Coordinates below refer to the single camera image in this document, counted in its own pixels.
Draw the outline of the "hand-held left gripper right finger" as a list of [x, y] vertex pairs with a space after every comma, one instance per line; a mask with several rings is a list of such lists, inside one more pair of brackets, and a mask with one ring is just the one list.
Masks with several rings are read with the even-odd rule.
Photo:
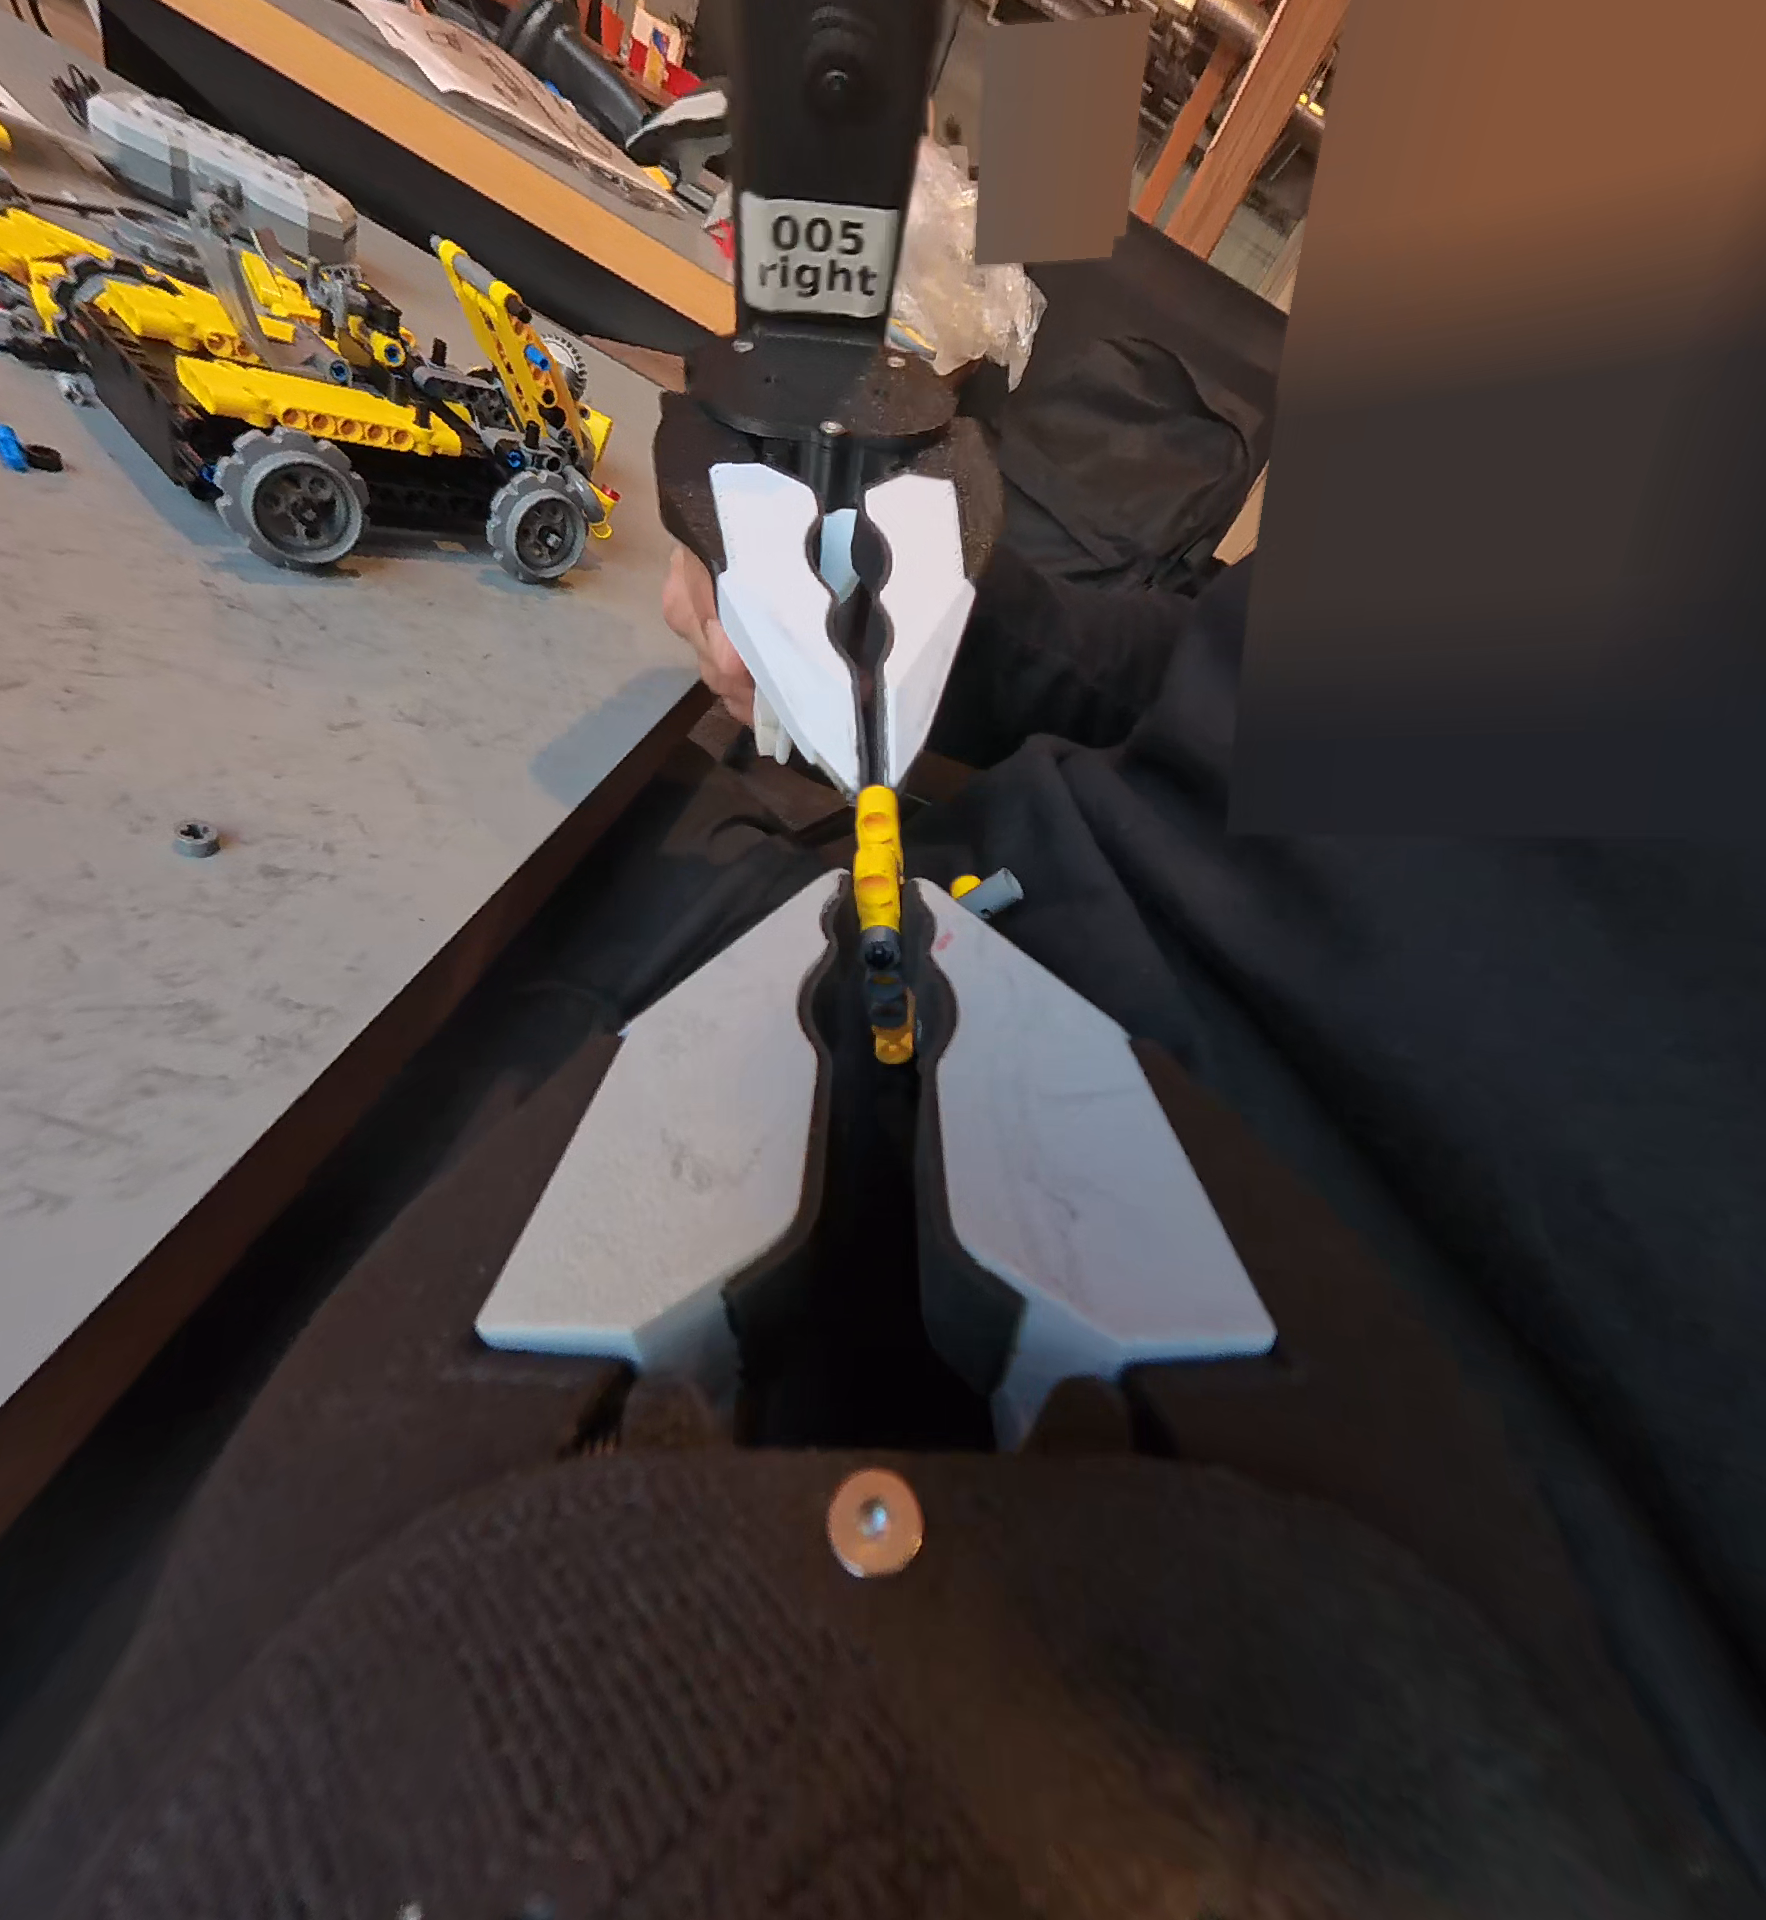
[[1277, 1321], [1127, 1028], [928, 881], [915, 901], [921, 1302], [996, 1438], [1023, 1444], [1069, 1378], [1274, 1352]]

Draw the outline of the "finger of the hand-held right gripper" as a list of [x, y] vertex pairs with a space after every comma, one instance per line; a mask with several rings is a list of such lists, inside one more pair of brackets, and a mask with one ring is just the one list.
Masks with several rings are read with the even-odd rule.
[[806, 756], [836, 791], [859, 795], [882, 772], [875, 706], [834, 633], [836, 593], [809, 560], [822, 521], [816, 493], [768, 465], [710, 465], [726, 547], [716, 610], [752, 675], [752, 733], [771, 759]]
[[975, 602], [955, 481], [894, 475], [864, 493], [858, 580], [879, 616], [867, 709], [869, 781], [900, 789], [934, 729]]

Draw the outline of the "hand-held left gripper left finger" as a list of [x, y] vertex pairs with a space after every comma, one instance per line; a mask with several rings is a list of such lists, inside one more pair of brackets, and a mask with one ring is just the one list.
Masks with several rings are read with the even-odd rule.
[[472, 1331], [497, 1352], [730, 1378], [728, 1286], [816, 1216], [825, 1053], [812, 998], [825, 875], [636, 1016]]

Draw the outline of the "wooden shelf frame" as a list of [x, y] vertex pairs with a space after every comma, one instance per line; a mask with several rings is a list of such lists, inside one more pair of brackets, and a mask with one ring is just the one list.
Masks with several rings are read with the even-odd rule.
[[1136, 186], [1136, 218], [1206, 260], [1264, 162], [1301, 133], [1301, 103], [1347, 15], [1350, 3], [1191, 3], [1209, 54]]

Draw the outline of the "white printed paper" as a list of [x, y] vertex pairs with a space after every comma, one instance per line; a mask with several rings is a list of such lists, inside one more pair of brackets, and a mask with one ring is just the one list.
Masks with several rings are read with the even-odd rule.
[[673, 186], [659, 169], [634, 163], [586, 111], [494, 41], [414, 3], [353, 3], [353, 13], [439, 91], [490, 110], [640, 207], [673, 205]]

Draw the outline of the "person's right forearm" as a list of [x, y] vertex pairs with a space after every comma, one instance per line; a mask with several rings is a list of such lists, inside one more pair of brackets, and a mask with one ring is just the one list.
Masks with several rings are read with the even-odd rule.
[[955, 736], [1044, 682], [1049, 619], [1168, 610], [1222, 571], [1218, 544], [1269, 463], [1285, 309], [1129, 215], [1107, 258], [1034, 263], [1044, 309], [1023, 375], [950, 375], [1004, 481], [943, 702]]

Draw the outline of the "clear plastic bag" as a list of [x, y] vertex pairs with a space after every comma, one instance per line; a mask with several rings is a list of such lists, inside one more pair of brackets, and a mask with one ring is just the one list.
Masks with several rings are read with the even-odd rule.
[[955, 375], [977, 365], [1018, 388], [1047, 299], [1018, 263], [977, 263], [977, 183], [967, 156], [921, 137], [910, 192], [888, 341]]

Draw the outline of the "person's right hand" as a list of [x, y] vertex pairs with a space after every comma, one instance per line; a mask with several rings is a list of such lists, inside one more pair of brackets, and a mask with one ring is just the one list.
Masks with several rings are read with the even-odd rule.
[[755, 726], [755, 676], [722, 629], [709, 567], [679, 541], [670, 544], [659, 606], [670, 633], [692, 647], [703, 685], [738, 726]]

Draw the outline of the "yellow grey toy brick assembly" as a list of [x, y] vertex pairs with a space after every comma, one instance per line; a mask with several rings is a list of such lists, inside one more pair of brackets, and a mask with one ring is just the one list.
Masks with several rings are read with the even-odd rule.
[[917, 998], [904, 971], [904, 828], [897, 791], [872, 783], [855, 799], [848, 894], [858, 914], [858, 994], [878, 1070], [894, 1092], [917, 1073]]

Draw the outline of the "yellow black toy vehicle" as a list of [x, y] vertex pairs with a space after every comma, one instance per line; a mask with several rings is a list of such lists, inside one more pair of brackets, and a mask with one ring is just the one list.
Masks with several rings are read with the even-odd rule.
[[574, 341], [454, 240], [435, 258], [481, 365], [415, 345], [358, 258], [358, 212], [295, 162], [168, 100], [54, 84], [130, 196], [108, 240], [27, 258], [47, 335], [173, 485], [257, 560], [323, 574], [368, 534], [480, 538], [553, 584], [610, 538], [610, 420]]

